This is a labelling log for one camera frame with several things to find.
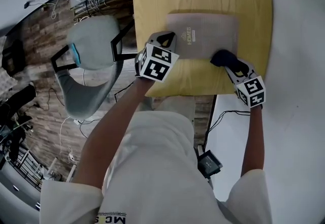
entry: chair backrest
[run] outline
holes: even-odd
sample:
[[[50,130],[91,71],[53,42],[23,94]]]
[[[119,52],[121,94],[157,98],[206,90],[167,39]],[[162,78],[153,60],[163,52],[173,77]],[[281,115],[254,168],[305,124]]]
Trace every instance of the chair backrest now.
[[[123,61],[114,63],[111,78],[106,83],[96,86],[83,86],[77,83],[68,70],[57,72],[56,78],[61,87],[65,109],[73,119],[84,120],[91,117],[100,107],[112,89],[123,67]]]
[[[110,15],[90,17],[77,23],[67,35],[67,44],[75,63],[86,70],[112,66],[111,41],[119,32],[117,19]],[[117,52],[122,52],[121,42],[117,45]]]

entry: black device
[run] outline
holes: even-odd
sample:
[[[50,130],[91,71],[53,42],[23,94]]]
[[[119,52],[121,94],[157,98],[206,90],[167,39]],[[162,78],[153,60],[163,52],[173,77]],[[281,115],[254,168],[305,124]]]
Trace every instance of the black device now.
[[[11,47],[2,51],[2,55],[2,67],[10,77],[25,68],[25,52],[21,41],[15,40]]]
[[[198,170],[205,178],[220,172],[222,168],[221,162],[209,150],[198,157]]]

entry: person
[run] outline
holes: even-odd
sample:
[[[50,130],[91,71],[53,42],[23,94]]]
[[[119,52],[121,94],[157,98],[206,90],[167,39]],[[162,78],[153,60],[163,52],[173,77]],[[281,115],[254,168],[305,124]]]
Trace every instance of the person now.
[[[32,82],[23,90],[12,95],[0,105],[0,127],[4,126],[10,118],[24,105],[36,97],[36,89]]]
[[[136,79],[101,119],[71,183],[43,182],[40,223],[271,223],[261,107],[251,109],[241,178],[225,214],[198,170],[194,98],[169,97],[150,111],[141,102],[152,85]]]

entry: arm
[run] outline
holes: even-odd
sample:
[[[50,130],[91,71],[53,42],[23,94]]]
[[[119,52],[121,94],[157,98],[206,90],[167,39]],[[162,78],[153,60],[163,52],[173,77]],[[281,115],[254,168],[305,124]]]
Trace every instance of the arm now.
[[[248,139],[245,149],[242,174],[254,169],[263,170],[264,166],[264,138],[262,123],[262,108],[256,106],[250,110]]]
[[[81,154],[74,183],[102,188],[105,173],[124,137],[131,118],[154,84],[136,79],[122,98],[107,112],[89,135]]]

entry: electronic device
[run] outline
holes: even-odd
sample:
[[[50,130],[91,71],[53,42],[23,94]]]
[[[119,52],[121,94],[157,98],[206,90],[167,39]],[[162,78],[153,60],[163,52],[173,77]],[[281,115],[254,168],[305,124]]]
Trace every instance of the electronic device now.
[[[209,150],[198,157],[198,170],[205,178],[220,172],[222,163]]]

